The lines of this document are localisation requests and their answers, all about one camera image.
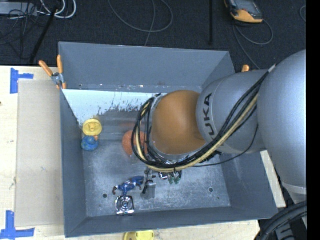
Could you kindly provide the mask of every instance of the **cable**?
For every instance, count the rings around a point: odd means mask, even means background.
[[[236,30],[238,30],[238,32],[240,33],[240,35],[243,36],[243,37],[244,37],[247,41],[249,41],[250,43],[255,44],[255,45],[265,46],[265,45],[270,44],[270,43],[272,42],[272,40],[274,39],[274,32],[273,32],[270,24],[269,24],[265,19],[264,19],[263,21],[267,24],[267,26],[269,27],[270,32],[271,32],[271,37],[270,37],[269,41],[267,41],[267,42],[255,42],[255,41],[247,38],[247,37],[240,31],[240,29],[239,29],[237,26],[235,26],[235,28],[236,28]]]
[[[141,143],[140,143],[140,139],[139,139],[140,138],[140,129],[139,129],[139,126],[137,126],[137,125],[134,127],[134,130],[133,130],[133,132],[135,132],[135,134],[132,134],[132,138],[131,138],[131,145],[134,148],[133,151],[141,161],[143,161],[145,164],[147,164],[147,166],[149,168],[151,168],[152,170],[154,170],[156,172],[170,173],[170,172],[181,171],[186,168],[192,167],[192,166],[202,162],[203,160],[207,159],[230,137],[230,135],[241,124],[242,120],[249,114],[251,109],[256,105],[257,100],[258,100],[258,94],[256,94],[254,96],[254,98],[252,99],[250,104],[244,109],[244,111],[241,113],[241,115],[236,120],[236,122],[226,131],[226,133],[219,140],[217,140],[217,142],[213,145],[213,147],[211,147],[204,155],[202,155],[201,157],[197,158],[196,160],[194,160],[186,165],[177,166],[176,164],[157,164],[157,163],[148,161],[144,157],[144,154],[142,152]],[[149,104],[146,104],[144,107],[142,107],[142,113],[141,113],[142,115],[144,114],[144,109],[147,108],[148,106],[149,106]],[[134,138],[136,140],[137,150],[134,146]]]
[[[257,136],[258,128],[259,128],[259,124],[256,126],[255,133],[254,133],[254,136],[253,136],[253,139],[252,139],[252,141],[251,141],[250,146],[249,146],[245,151],[243,151],[242,153],[240,153],[240,154],[238,154],[238,155],[236,155],[236,156],[234,156],[234,157],[232,157],[232,158],[230,158],[230,159],[224,160],[224,161],[222,161],[222,162],[210,163],[210,164],[204,164],[204,165],[195,165],[195,166],[193,166],[193,167],[217,166],[217,165],[221,165],[221,164],[224,164],[224,163],[226,163],[226,162],[229,162],[229,161],[231,161],[231,160],[233,160],[233,159],[236,159],[236,158],[238,158],[238,157],[241,157],[241,156],[244,155],[246,152],[248,152],[248,150],[251,149],[252,145],[254,144],[255,139],[256,139],[256,136]]]
[[[51,15],[51,11],[47,8],[47,6],[45,5],[44,1],[43,0],[40,0],[43,8],[47,11],[47,12],[43,12],[43,11],[38,11],[39,14],[44,14],[44,15],[47,15],[47,16],[50,16]],[[62,3],[63,3],[63,7],[62,9],[60,9],[59,11],[57,11],[55,14],[54,14],[54,17],[58,18],[58,19],[70,19],[72,18],[76,12],[77,12],[77,3],[76,3],[76,0],[72,0],[73,2],[73,11],[70,15],[68,16],[60,16],[59,14],[61,14],[65,8],[66,8],[66,2],[65,0],[62,0]]]
[[[300,17],[304,20],[304,22],[307,23],[306,18],[304,18],[303,15],[302,15],[302,11],[303,11],[304,8],[307,8],[307,6],[306,5],[302,6],[300,8],[299,14],[300,14]]]
[[[161,2],[169,9],[170,15],[171,15],[171,19],[170,19],[169,24],[168,24],[167,26],[165,26],[164,28],[154,30],[154,29],[153,29],[153,25],[154,25],[155,18],[156,18],[156,5],[155,5],[155,3],[154,3],[154,0],[151,0],[151,1],[152,1],[152,4],[153,4],[153,20],[152,20],[151,28],[150,28],[149,30],[142,29],[142,28],[138,28],[138,27],[135,27],[135,26],[127,23],[124,19],[122,19],[121,16],[116,12],[116,10],[115,10],[115,9],[113,8],[113,6],[111,5],[110,0],[107,0],[107,1],[108,1],[108,4],[109,4],[112,12],[118,17],[118,19],[119,19],[120,21],[122,21],[124,24],[126,24],[128,27],[130,27],[130,28],[132,28],[132,29],[134,29],[134,30],[141,31],[141,32],[145,32],[145,33],[148,33],[148,34],[149,34],[144,46],[147,45],[147,42],[148,42],[148,39],[149,39],[151,33],[159,33],[159,32],[165,31],[166,29],[168,29],[168,28],[172,25],[173,20],[174,20],[174,14],[173,14],[172,9],[170,8],[170,6],[169,6],[164,0],[159,0],[159,1],[161,1]]]
[[[140,124],[142,120],[148,116],[146,127],[149,128],[149,116],[153,107],[153,103],[157,103],[155,100],[161,95],[157,94],[156,96],[150,98],[147,100],[147,102],[141,106],[140,111],[137,116],[136,124],[133,128],[133,133],[131,136],[131,146],[133,153],[138,157],[139,160],[141,160],[143,163],[145,163],[149,168],[151,168],[154,171],[157,172],[175,172],[180,171],[186,168],[189,168],[191,166],[194,166],[198,163],[202,163],[203,161],[207,160],[209,157],[211,158],[214,153],[216,153],[216,150],[233,134],[235,133],[246,120],[249,119],[250,116],[252,116],[254,110],[256,109],[256,102],[258,99],[258,94],[260,87],[265,80],[265,78],[268,76],[270,72],[274,70],[276,65],[272,66],[234,105],[232,108],[230,114],[228,115],[227,119],[225,120],[224,125],[222,126],[219,133],[216,135],[216,138],[212,140],[209,144],[204,146],[200,151],[193,154],[190,157],[186,157],[182,161],[179,162],[171,162],[168,160],[164,160],[158,154],[153,150],[153,148],[150,146],[150,135],[149,131],[147,131],[147,154],[145,154],[145,150],[143,145],[140,141]],[[240,104],[247,98],[247,96],[251,94],[251,96],[247,99],[243,107],[240,109],[238,114],[234,116],[237,108],[240,106]]]
[[[238,42],[239,46],[241,47],[241,49],[243,50],[243,52],[245,53],[245,55],[249,58],[249,60],[252,62],[253,65],[255,65],[255,67],[256,67],[258,70],[260,70],[260,67],[254,62],[254,60],[253,60],[253,59],[249,56],[249,54],[246,52],[245,48],[243,47],[243,45],[241,44],[241,42],[240,42],[240,40],[239,40],[239,38],[238,38],[238,36],[237,36],[236,30],[239,32],[239,34],[240,34],[243,38],[245,38],[248,42],[250,42],[250,43],[252,43],[252,44],[260,45],[260,46],[268,45],[268,44],[270,44],[270,43],[273,41],[273,39],[274,39],[274,32],[273,32],[273,29],[272,29],[271,25],[270,25],[265,19],[263,19],[263,21],[267,24],[267,26],[269,27],[270,32],[271,32],[271,37],[270,37],[269,41],[266,41],[266,42],[255,42],[255,41],[249,39],[248,37],[246,37],[246,36],[240,31],[240,29],[238,28],[238,26],[236,26],[236,25],[233,25],[233,26],[232,26],[233,33],[234,33],[234,36],[235,36],[235,38],[236,38],[236,41]]]
[[[268,240],[275,230],[295,220],[301,219],[306,215],[307,201],[293,204],[277,213],[270,221],[261,227],[260,233],[256,236],[255,240]]]

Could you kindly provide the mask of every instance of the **bin floor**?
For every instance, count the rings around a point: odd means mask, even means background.
[[[122,192],[116,190],[113,195],[114,186],[134,176],[146,176],[147,167],[134,158],[124,152],[119,140],[101,140],[97,150],[83,151],[88,217],[115,215],[115,201]],[[216,156],[211,161],[216,163],[220,158]],[[133,198],[135,213],[230,206],[220,165],[185,169],[178,184],[170,185],[157,172],[153,175],[156,175],[152,179],[156,183],[155,198],[143,199],[138,186],[127,193]]]

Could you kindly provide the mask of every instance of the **blue toy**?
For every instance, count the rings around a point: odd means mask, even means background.
[[[99,141],[94,136],[85,136],[81,142],[81,148],[85,151],[95,151],[99,146]]]
[[[116,190],[120,190],[122,191],[122,195],[126,196],[128,191],[133,190],[137,185],[139,186],[140,190],[142,190],[141,185],[144,183],[144,180],[145,180],[145,177],[143,176],[132,177],[131,179],[124,182],[122,185],[116,185],[113,188],[112,193],[115,195]]]

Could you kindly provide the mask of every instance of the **cable bundle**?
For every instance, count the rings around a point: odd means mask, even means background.
[[[133,129],[133,133],[131,136],[131,146],[133,153],[138,157],[140,161],[145,163],[150,169],[156,171],[156,172],[162,172],[162,173],[171,173],[171,172],[177,172],[184,169],[187,169],[189,167],[193,167],[198,163],[201,163],[208,159],[210,156],[214,155],[214,153],[217,151],[217,149],[230,137],[232,136],[255,112],[257,108],[257,100],[259,95],[260,87],[263,83],[263,81],[266,79],[267,75],[275,68],[275,65],[271,67],[260,79],[257,81],[235,104],[235,106],[232,108],[229,116],[227,117],[224,125],[222,126],[221,130],[217,134],[217,137],[208,143],[206,146],[204,146],[200,151],[196,152],[195,154],[191,155],[190,157],[185,158],[182,161],[178,162],[172,162],[167,161],[160,157],[157,152],[151,147],[150,145],[150,115],[151,110],[153,107],[153,104],[155,103],[155,100],[157,97],[159,97],[161,94],[157,94],[155,97],[150,98],[147,100],[147,102],[141,107],[136,124]],[[244,102],[244,100],[247,98],[248,100],[245,102],[244,106],[240,109],[240,111],[236,114],[234,119],[231,121],[232,117],[236,113],[237,108]],[[141,132],[141,123],[145,120],[145,136],[146,140],[145,143],[147,145],[147,152],[144,150],[144,145],[141,143],[140,139],[140,132]]]

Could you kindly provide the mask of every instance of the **yellow cap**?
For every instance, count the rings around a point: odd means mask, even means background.
[[[89,119],[84,122],[82,130],[87,136],[96,136],[102,132],[102,125],[97,119]]]
[[[125,233],[123,240],[154,240],[155,233],[152,230],[147,231],[137,231]]]

